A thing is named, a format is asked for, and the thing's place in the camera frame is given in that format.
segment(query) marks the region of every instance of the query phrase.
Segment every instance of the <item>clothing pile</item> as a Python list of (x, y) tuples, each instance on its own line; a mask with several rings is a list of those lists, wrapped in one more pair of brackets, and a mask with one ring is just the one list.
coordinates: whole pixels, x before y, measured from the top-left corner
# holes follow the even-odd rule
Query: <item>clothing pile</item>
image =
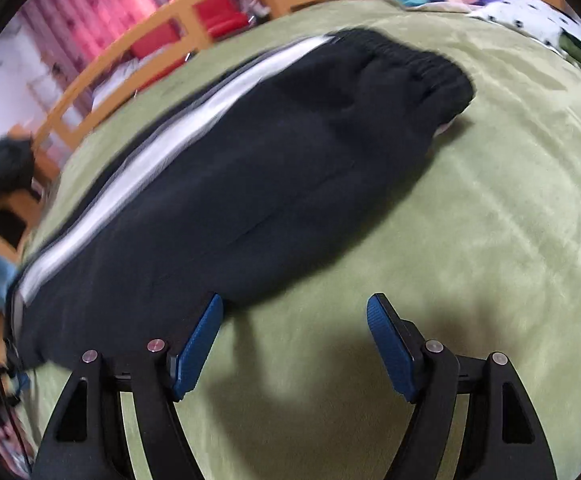
[(341, 250), (474, 95), (451, 61), (342, 30), (259, 54), (147, 127), (10, 290), (24, 367), (170, 334)]
[(538, 41), (581, 70), (581, 23), (542, 0), (387, 0), (403, 10), (459, 12)]

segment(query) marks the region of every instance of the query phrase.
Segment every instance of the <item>white wall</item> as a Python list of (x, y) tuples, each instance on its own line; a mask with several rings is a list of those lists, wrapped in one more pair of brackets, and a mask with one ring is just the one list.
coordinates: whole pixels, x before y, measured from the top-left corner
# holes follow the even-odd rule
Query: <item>white wall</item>
[[(42, 124), (46, 113), (35, 101), (26, 83), (35, 82), (34, 88), (42, 103), (50, 108), (61, 96), (61, 89), (48, 72), (26, 28), (19, 27), (16, 34), (0, 37), (0, 137), (17, 123), (29, 130), (35, 130)], [(69, 112), (66, 122), (71, 125), (78, 123), (80, 117), (77, 111), (73, 109)]]

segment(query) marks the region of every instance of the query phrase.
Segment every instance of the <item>green fleece surface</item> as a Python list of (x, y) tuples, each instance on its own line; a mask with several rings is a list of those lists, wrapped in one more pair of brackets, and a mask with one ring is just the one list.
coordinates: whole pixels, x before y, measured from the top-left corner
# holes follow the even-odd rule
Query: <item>green fleece surface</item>
[[(222, 42), (84, 141), (29, 253), (168, 107), (262, 49), (358, 25), (453, 59), (477, 96), (419, 180), (397, 190), (347, 251), (226, 320), (197, 388), (177, 406), (190, 446), (207, 480), (383, 478), (411, 407), (392, 391), (366, 325), (366, 300), (381, 291), (457, 353), (508, 354), (559, 478), (571, 480), (581, 471), (581, 72), (511, 30), (344, 0)], [(51, 364), (37, 370), (29, 413), (40, 431), (67, 377)], [(123, 402), (144, 480), (132, 402)], [(441, 479), (452, 478), (465, 407), (459, 400)]]

